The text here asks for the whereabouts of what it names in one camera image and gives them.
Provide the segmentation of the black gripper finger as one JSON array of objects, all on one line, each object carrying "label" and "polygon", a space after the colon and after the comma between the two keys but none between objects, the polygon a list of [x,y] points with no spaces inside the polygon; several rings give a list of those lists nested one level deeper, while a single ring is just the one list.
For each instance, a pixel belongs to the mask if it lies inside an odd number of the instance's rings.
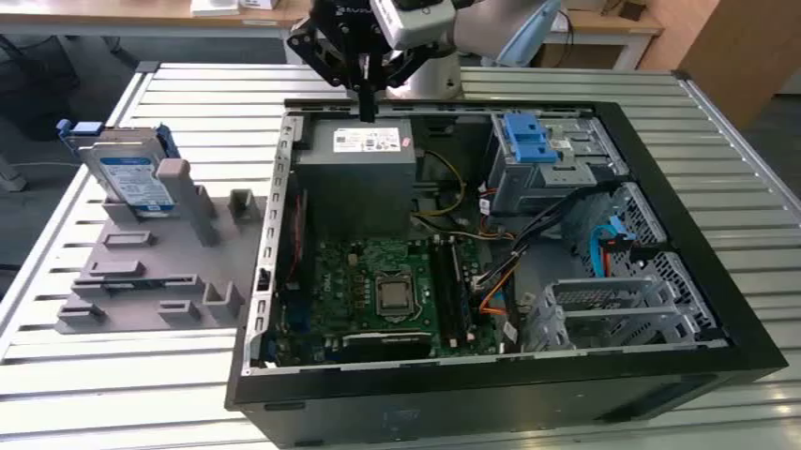
[{"label": "black gripper finger", "polygon": [[360,119],[370,121],[370,85],[361,66],[356,33],[346,24],[318,25],[308,18],[290,33],[288,43],[301,59],[334,87],[345,87],[358,99]]},{"label": "black gripper finger", "polygon": [[386,59],[392,48],[388,45],[377,47],[370,52],[370,122],[378,112],[376,95],[389,87],[400,87],[414,72],[424,66],[440,51],[440,44],[433,42],[401,52],[398,56]]}]

